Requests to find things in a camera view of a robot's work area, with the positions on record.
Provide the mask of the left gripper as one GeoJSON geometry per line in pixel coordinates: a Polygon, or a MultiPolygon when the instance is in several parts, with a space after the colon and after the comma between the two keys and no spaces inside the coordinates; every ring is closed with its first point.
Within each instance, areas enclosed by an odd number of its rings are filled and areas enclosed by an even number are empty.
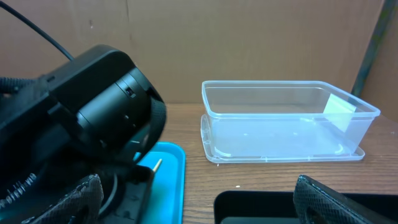
{"type": "Polygon", "coordinates": [[[1,222],[138,223],[140,165],[166,106],[124,52],[98,45],[35,80],[1,80],[1,222]]]}

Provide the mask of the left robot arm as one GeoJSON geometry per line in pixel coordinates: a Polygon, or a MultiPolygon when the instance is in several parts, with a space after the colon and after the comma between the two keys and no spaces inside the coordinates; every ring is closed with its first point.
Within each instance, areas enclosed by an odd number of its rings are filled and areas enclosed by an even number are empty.
{"type": "Polygon", "coordinates": [[[167,117],[165,102],[124,52],[97,45],[1,96],[1,222],[103,223],[167,117]]]}

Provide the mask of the wooden chopstick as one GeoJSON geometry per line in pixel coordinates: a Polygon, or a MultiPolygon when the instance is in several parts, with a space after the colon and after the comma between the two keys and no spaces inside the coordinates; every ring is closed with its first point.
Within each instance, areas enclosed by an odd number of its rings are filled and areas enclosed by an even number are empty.
{"type": "Polygon", "coordinates": [[[157,161],[157,163],[155,164],[155,166],[153,167],[153,169],[152,169],[152,171],[153,171],[154,173],[156,173],[156,172],[158,171],[158,169],[159,169],[161,163],[162,163],[162,159],[159,159],[159,160],[157,161]]]}

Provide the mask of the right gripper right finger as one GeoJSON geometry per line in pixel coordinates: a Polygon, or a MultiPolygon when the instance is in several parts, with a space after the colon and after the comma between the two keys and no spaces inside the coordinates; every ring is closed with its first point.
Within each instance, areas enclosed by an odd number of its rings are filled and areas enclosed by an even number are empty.
{"type": "Polygon", "coordinates": [[[293,202],[300,223],[395,223],[307,175],[298,177],[293,202]]]}

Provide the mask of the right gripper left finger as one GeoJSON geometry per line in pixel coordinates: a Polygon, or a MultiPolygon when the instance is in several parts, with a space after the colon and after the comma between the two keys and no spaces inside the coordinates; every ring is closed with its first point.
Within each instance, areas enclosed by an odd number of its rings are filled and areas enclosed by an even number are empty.
{"type": "Polygon", "coordinates": [[[56,204],[39,215],[27,218],[23,224],[93,224],[97,222],[103,200],[103,188],[98,174],[89,175],[56,204]]]}

